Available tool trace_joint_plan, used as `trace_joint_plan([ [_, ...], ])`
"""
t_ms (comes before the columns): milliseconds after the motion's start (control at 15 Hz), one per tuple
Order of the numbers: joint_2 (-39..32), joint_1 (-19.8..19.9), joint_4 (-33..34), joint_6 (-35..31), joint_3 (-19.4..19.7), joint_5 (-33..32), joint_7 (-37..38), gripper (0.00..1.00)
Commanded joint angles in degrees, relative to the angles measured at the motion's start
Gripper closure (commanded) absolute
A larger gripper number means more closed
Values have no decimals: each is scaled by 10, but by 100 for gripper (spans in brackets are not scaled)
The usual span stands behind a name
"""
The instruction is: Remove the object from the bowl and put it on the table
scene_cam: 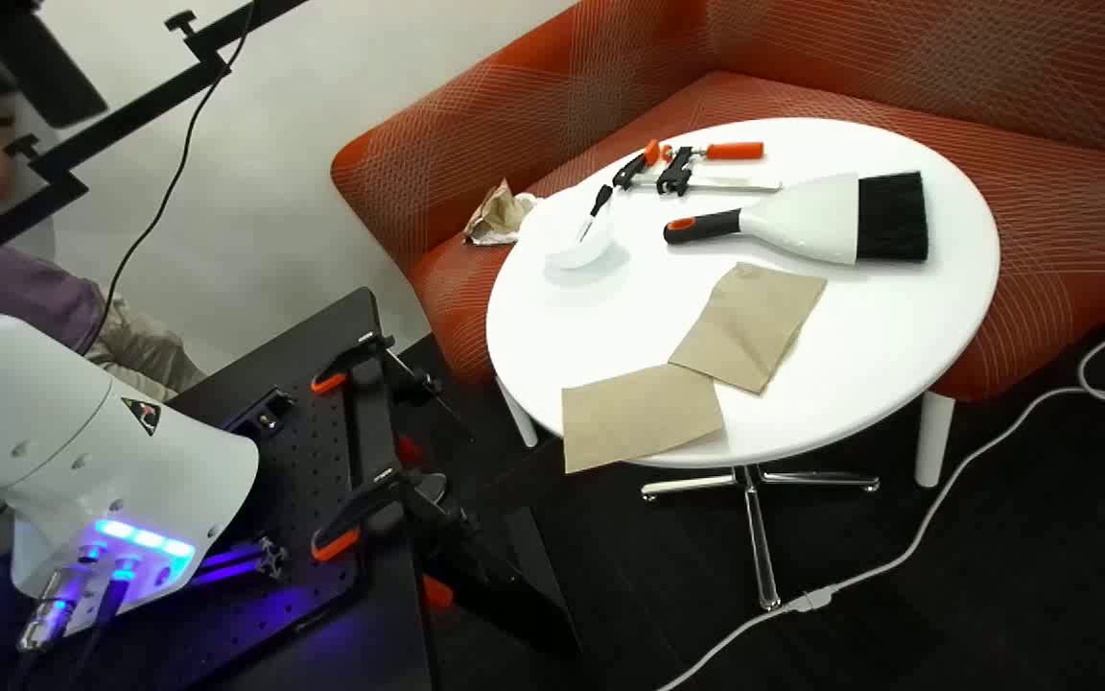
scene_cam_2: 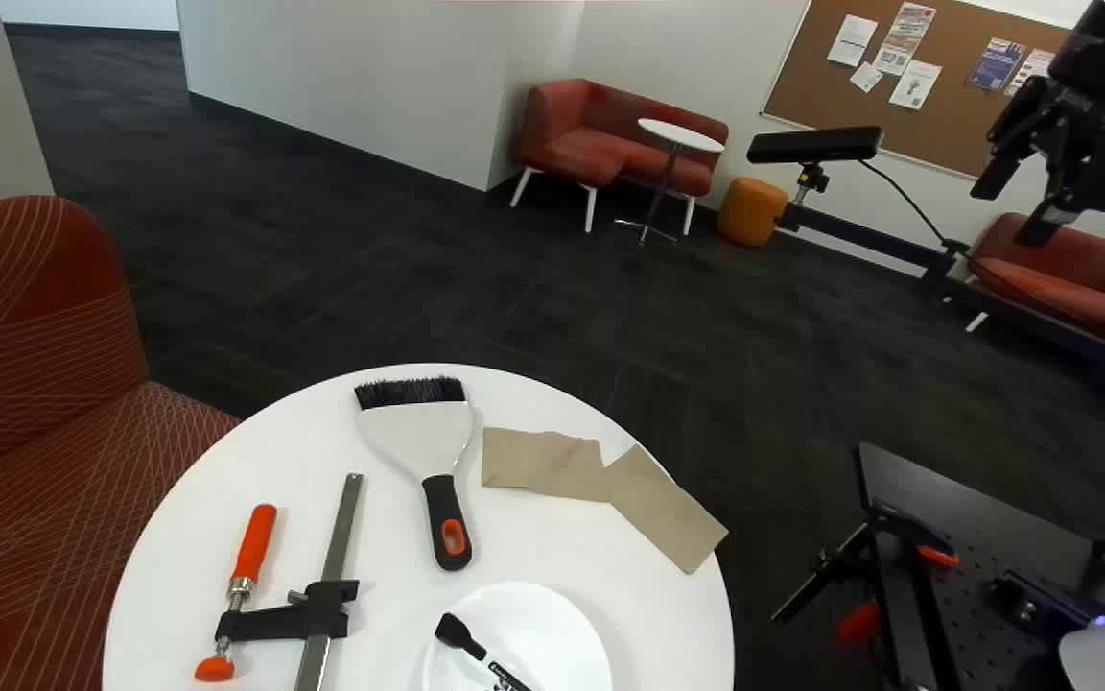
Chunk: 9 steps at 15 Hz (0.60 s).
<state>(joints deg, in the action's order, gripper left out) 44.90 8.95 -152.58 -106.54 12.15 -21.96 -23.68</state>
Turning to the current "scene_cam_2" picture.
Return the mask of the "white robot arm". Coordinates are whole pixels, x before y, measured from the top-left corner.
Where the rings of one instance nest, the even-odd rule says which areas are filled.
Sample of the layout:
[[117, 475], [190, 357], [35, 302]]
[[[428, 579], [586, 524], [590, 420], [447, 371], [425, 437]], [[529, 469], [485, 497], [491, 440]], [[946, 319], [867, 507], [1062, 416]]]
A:
[[1023, 156], [1048, 160], [1021, 246], [1048, 246], [1080, 211], [1105, 211], [1105, 0], [1090, 0], [1044, 78], [1029, 78], [984, 131], [991, 160], [970, 196], [996, 199]]

